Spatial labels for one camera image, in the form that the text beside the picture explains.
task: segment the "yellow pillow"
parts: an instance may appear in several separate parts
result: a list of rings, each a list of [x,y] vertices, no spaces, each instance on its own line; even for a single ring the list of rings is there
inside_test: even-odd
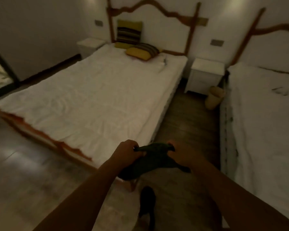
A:
[[[142,22],[131,22],[118,19],[116,48],[128,49],[139,43]]]
[[[158,49],[152,45],[140,43],[131,48],[128,48],[125,53],[129,56],[147,61],[151,58],[154,58],[162,51],[162,49]]]

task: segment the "yellow trash can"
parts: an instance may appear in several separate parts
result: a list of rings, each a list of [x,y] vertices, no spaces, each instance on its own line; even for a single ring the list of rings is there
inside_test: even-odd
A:
[[[212,86],[209,89],[208,97],[206,98],[204,105],[208,110],[213,110],[219,105],[225,97],[224,89],[216,86]]]

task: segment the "hand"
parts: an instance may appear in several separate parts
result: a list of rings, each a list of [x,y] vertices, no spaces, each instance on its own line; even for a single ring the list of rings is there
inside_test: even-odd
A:
[[[167,143],[173,145],[175,149],[175,151],[168,151],[167,155],[182,166],[193,168],[196,163],[206,161],[199,151],[187,144],[179,143],[175,140],[169,140]]]
[[[120,170],[124,169],[144,155],[142,151],[134,151],[134,147],[139,147],[136,141],[126,140],[121,142],[109,160],[117,165]]]

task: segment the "electrical outlet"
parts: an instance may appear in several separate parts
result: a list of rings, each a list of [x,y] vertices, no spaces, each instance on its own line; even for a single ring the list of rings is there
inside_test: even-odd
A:
[[[103,22],[100,20],[95,20],[95,25],[98,27],[102,27],[103,26]]]
[[[211,44],[210,45],[222,47],[223,44],[224,44],[223,40],[211,40]]]

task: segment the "nightstand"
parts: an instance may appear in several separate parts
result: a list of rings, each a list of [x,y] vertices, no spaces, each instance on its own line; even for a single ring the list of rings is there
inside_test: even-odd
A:
[[[225,74],[225,64],[196,58],[184,93],[194,91],[208,95],[211,86],[217,86]]]
[[[96,50],[102,47],[106,42],[104,40],[95,38],[86,38],[85,40],[77,42],[81,58],[85,59],[93,54]]]

